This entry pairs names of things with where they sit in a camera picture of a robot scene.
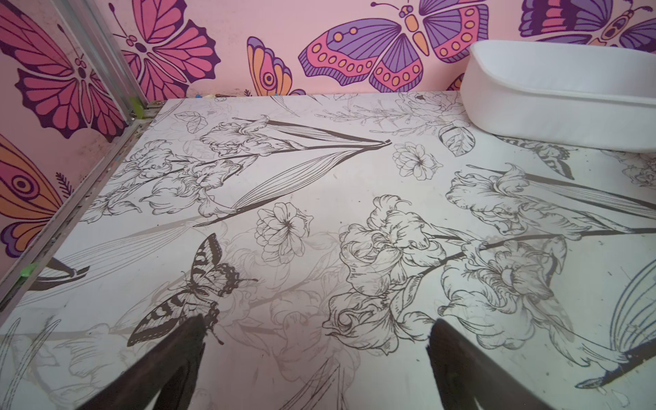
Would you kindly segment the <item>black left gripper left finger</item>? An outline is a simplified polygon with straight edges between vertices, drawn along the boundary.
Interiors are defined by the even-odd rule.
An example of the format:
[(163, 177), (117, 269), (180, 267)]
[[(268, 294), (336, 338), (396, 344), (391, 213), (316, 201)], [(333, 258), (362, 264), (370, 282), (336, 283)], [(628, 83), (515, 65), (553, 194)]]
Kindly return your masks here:
[(205, 326), (198, 315), (144, 355), (82, 409), (186, 409), (191, 404), (205, 349)]

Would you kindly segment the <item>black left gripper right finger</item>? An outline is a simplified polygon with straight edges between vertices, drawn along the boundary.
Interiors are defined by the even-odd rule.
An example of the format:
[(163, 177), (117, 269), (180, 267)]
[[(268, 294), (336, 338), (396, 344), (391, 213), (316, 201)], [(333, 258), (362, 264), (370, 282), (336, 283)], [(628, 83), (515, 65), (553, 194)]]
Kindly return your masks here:
[(447, 321), (432, 326), (427, 347), (445, 409), (549, 409)]

